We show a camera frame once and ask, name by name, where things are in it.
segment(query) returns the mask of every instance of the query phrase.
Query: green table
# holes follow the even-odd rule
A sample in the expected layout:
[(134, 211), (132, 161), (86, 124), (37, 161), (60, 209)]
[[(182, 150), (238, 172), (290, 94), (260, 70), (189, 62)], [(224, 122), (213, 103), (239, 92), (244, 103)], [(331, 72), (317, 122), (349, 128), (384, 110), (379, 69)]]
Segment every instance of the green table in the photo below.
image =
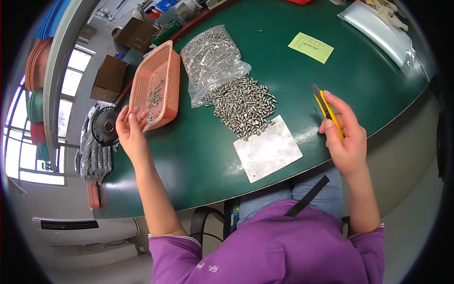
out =
[[(213, 116), (213, 108), (191, 109), (188, 76), (181, 65), (178, 116), (146, 134), (175, 210), (246, 194), (327, 161), (326, 138), (317, 132), (323, 116), (311, 83), (350, 104), (368, 136), (421, 94), (426, 79), (407, 79), (378, 46), (337, 17), (343, 9), (327, 0), (310, 5), (244, 0), (208, 19), (174, 46), (180, 52), (200, 32), (224, 24), (243, 60), (252, 66), (251, 76), (277, 97), (273, 117), (282, 116), (304, 155), (251, 184), (233, 147), (236, 134)], [(298, 32), (334, 47), (326, 64), (287, 47)], [(134, 170), (121, 147), (113, 153), (113, 169), (100, 186), (99, 197), (101, 207), (93, 210), (95, 218), (143, 216)]]

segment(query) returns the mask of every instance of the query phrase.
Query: yellow sticky note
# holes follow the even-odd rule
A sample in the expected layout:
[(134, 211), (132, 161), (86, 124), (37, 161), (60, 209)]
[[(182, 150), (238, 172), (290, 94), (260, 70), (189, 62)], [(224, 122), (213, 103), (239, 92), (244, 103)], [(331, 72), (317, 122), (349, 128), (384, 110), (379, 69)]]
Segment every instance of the yellow sticky note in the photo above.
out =
[(288, 47), (304, 53), (323, 64), (325, 64), (334, 50), (334, 47), (303, 33), (298, 33)]

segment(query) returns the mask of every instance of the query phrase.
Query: person's left hand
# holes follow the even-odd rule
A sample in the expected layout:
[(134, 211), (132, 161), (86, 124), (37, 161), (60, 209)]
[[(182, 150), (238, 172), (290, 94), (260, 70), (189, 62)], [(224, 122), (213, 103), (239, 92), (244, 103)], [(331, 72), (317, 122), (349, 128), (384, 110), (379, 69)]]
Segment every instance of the person's left hand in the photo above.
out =
[(147, 124), (144, 111), (137, 115), (138, 108), (133, 108), (131, 113), (126, 117), (129, 111), (129, 106), (125, 106), (118, 115), (115, 127), (117, 129), (120, 144), (124, 151), (131, 159), (134, 166), (143, 161), (143, 157), (148, 157), (150, 149), (143, 135), (143, 128)]

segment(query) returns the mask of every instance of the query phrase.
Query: person's right hand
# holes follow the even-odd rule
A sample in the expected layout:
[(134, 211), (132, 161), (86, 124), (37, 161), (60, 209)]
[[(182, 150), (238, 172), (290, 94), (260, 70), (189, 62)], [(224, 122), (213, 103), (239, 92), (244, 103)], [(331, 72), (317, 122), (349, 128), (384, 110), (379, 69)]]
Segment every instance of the person's right hand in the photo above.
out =
[(138, 108), (134, 108), (126, 117), (128, 111), (129, 106), (127, 105), (121, 110), (115, 123), (120, 144), (134, 166), (142, 162), (149, 163), (147, 158), (151, 156), (150, 149), (142, 132), (147, 124), (145, 119), (147, 113), (144, 111), (137, 115)]
[(337, 121), (344, 134), (341, 141), (336, 125), (332, 120), (323, 120), (319, 132), (326, 135), (326, 147), (329, 149), (334, 165), (343, 175), (355, 174), (366, 166), (367, 135), (358, 124), (351, 107), (329, 91), (323, 95), (339, 113)]

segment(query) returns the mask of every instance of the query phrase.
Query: window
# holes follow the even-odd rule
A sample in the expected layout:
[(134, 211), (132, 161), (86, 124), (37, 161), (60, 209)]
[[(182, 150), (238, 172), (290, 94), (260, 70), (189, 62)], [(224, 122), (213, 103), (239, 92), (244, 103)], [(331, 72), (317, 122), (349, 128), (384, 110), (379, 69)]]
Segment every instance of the window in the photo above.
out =
[(3, 155), (5, 156), (6, 174), (13, 179), (41, 183), (65, 185), (66, 147), (68, 125), (80, 80), (89, 65), (93, 52), (76, 45), (69, 59), (63, 80), (58, 116), (58, 141), (56, 165), (58, 172), (50, 169), (50, 162), (45, 162), (46, 146), (33, 145), (31, 141), (31, 123), (27, 114), (27, 104), (32, 92), (25, 88), (25, 76), (13, 97), (2, 132)]

